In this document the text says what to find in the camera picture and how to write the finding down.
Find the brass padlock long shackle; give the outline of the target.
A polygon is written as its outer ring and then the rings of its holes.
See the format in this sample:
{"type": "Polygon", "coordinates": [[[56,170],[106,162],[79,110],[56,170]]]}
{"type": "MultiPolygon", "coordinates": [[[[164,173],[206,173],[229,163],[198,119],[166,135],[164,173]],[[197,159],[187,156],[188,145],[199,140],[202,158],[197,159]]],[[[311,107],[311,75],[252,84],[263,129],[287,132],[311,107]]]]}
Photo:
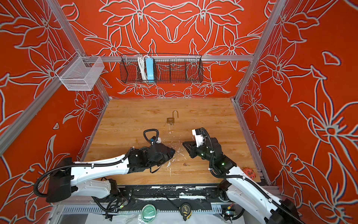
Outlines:
{"type": "Polygon", "coordinates": [[[167,118],[167,124],[174,125],[175,123],[175,117],[179,117],[179,112],[177,110],[174,110],[172,112],[172,116],[167,118]]]}

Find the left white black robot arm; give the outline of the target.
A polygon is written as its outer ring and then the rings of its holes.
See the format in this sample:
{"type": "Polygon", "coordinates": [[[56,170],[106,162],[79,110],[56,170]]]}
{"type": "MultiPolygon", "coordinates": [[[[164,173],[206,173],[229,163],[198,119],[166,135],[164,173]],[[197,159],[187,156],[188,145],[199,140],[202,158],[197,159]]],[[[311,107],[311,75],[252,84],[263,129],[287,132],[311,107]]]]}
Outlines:
{"type": "Polygon", "coordinates": [[[159,142],[159,131],[151,139],[145,137],[148,147],[130,148],[126,154],[110,159],[73,162],[62,159],[53,169],[46,171],[34,183],[33,193],[48,203],[63,201],[71,196],[90,196],[98,199],[118,194],[114,180],[99,181],[101,177],[143,172],[153,173],[153,167],[160,168],[170,161],[175,150],[159,142]]]}

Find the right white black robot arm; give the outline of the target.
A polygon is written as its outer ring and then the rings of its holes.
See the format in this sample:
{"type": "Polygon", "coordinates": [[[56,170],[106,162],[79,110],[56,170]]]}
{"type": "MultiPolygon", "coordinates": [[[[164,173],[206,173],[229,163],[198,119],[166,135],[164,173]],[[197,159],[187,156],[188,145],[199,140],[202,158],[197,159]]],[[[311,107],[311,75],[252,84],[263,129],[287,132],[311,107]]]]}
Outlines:
{"type": "Polygon", "coordinates": [[[221,179],[228,199],[241,206],[260,224],[301,224],[296,206],[269,193],[252,180],[229,157],[224,155],[216,138],[210,137],[204,128],[193,129],[193,142],[184,142],[191,158],[200,157],[209,162],[211,175],[221,179]]]}

